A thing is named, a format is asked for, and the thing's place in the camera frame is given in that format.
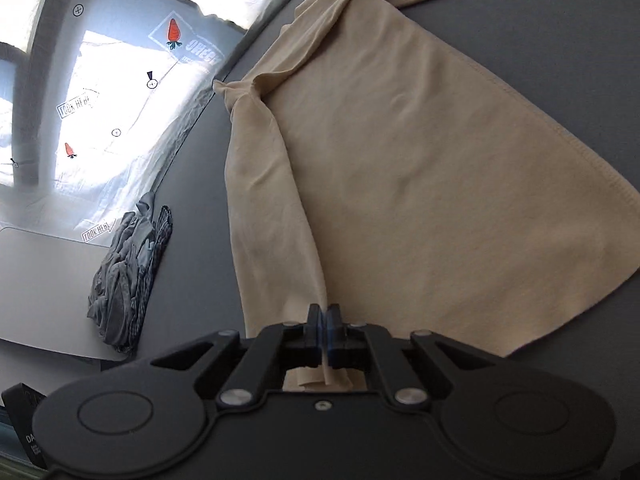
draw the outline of crumpled fabric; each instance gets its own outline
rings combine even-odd
[[[172,232],[166,206],[156,229],[154,199],[152,191],[145,193],[136,204],[138,212],[122,217],[88,297],[86,316],[98,326],[102,341],[122,353],[136,347],[154,275]]]

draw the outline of carrot sticker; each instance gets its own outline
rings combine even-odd
[[[178,28],[178,24],[175,23],[175,20],[171,18],[171,22],[169,22],[169,33],[166,35],[166,38],[169,40],[166,42],[169,45],[169,48],[173,50],[176,46],[181,46],[182,44],[178,41],[180,39],[180,28]]]
[[[76,155],[76,152],[74,152],[74,149],[69,146],[66,142],[65,142],[65,149],[66,149],[66,156],[68,156],[69,158],[74,158]]]

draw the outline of beige cloth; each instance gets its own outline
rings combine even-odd
[[[419,0],[389,1],[307,0],[241,82],[216,82],[247,333],[337,302],[505,356],[635,272],[640,195],[394,8]],[[299,370],[322,382],[351,387]]]

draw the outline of gray table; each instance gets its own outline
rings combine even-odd
[[[290,23],[293,0],[232,70],[240,79]],[[500,76],[640,189],[640,0],[434,0],[405,15]],[[223,177],[230,121],[214,97],[158,190],[174,234],[138,357],[221,328],[242,332]],[[604,473],[640,462],[640,279],[512,359],[587,385],[618,417]]]

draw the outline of round bolt head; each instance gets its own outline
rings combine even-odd
[[[227,390],[220,394],[220,400],[227,406],[244,406],[251,402],[254,397],[247,390],[240,388],[235,390]]]
[[[427,392],[420,388],[403,388],[396,392],[396,400],[401,404],[412,406],[414,404],[421,404],[429,398]]]
[[[327,412],[333,405],[328,400],[318,400],[318,402],[315,403],[315,407],[319,412]]]

